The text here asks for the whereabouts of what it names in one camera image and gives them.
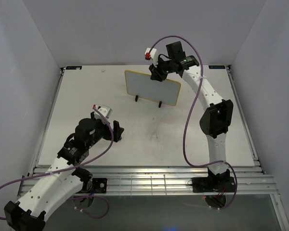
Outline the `yellow framed whiteboard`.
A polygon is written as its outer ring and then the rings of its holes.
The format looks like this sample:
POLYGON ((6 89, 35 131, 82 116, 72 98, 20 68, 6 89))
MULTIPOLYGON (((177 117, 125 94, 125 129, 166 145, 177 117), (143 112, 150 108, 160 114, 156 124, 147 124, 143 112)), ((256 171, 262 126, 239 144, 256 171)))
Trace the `yellow framed whiteboard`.
POLYGON ((151 80, 150 75, 132 70, 124 72, 127 93, 133 97, 175 106, 178 101, 181 83, 166 79, 162 82, 151 80))

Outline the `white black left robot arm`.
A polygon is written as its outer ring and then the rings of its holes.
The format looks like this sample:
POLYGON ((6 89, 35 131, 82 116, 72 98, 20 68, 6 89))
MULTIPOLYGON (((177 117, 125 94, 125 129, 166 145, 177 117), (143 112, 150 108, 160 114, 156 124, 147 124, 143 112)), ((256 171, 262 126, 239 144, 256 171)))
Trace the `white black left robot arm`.
POLYGON ((7 224, 15 231, 43 230, 49 217, 66 200, 92 188, 91 173, 80 167, 89 149, 101 139, 118 142, 123 132, 118 121, 110 128, 101 119, 80 120, 48 171, 17 202, 9 201, 4 207, 7 224))

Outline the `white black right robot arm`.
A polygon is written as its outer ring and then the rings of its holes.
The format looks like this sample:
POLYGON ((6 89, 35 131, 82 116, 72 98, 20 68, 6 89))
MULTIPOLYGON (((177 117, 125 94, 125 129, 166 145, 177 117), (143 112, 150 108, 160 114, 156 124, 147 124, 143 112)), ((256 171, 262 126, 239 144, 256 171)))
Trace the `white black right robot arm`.
POLYGON ((162 82, 168 74, 178 74, 195 92, 194 100, 200 101, 204 109, 199 125, 208 141, 209 163, 202 165, 207 168, 208 176, 194 177, 189 185, 195 193, 233 192, 235 182, 226 162, 225 140, 234 104, 218 94, 205 79, 199 55, 187 56, 179 41, 168 44, 166 49, 168 54, 165 60, 154 47, 146 49, 144 57, 151 61, 151 79, 162 82))

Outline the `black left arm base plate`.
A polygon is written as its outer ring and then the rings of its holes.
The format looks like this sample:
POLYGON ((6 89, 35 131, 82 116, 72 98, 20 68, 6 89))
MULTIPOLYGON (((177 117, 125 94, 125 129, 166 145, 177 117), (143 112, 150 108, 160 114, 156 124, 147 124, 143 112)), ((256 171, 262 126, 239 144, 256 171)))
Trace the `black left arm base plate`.
POLYGON ((107 178, 92 178, 84 182, 81 189, 82 193, 106 193, 107 192, 107 178))

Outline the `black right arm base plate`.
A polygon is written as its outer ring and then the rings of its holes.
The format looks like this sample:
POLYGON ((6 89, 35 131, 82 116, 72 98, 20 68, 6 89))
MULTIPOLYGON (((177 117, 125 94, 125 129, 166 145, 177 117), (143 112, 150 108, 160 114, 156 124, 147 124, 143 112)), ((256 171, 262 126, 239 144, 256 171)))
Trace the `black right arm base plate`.
POLYGON ((209 177, 196 177, 189 180, 187 185, 192 187, 194 193, 234 193, 236 189, 233 177, 222 181, 213 181, 209 177))

